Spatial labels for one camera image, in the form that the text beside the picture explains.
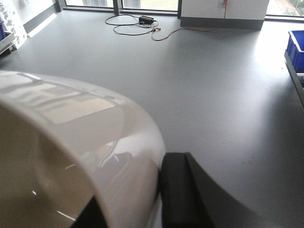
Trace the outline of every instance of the window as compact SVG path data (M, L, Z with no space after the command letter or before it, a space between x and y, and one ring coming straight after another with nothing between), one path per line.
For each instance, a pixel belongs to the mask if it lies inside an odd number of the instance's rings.
M177 11L178 0L123 0L124 8Z
M67 6L113 7L113 0L66 0Z
M270 0L268 15L304 16L304 0Z

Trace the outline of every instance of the wall socket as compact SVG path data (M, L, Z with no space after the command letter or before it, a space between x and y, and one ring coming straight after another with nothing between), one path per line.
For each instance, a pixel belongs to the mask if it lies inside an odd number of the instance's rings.
M20 0L20 3L25 6L29 4L29 0Z

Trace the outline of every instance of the glossy white plastic cover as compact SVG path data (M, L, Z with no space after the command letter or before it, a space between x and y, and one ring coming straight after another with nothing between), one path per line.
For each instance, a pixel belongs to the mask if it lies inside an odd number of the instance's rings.
M109 228L147 227L164 153L126 97L0 71L1 227L69 227L93 195Z

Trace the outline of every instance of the blue crate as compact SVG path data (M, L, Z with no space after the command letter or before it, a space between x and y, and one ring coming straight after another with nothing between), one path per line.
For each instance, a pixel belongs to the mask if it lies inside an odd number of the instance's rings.
M289 31L287 52L297 73L304 73L304 30Z
M0 41L5 38L5 32L3 27L3 20L0 20Z

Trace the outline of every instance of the white wall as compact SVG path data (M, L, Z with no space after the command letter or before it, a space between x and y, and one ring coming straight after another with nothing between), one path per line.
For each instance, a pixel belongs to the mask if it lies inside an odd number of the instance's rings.
M22 4L22 0L11 0L21 18L23 24L36 17L55 3L55 0L28 0L29 3Z
M223 18L223 0L183 0L182 17ZM265 18L269 0L228 0L226 18L257 19Z

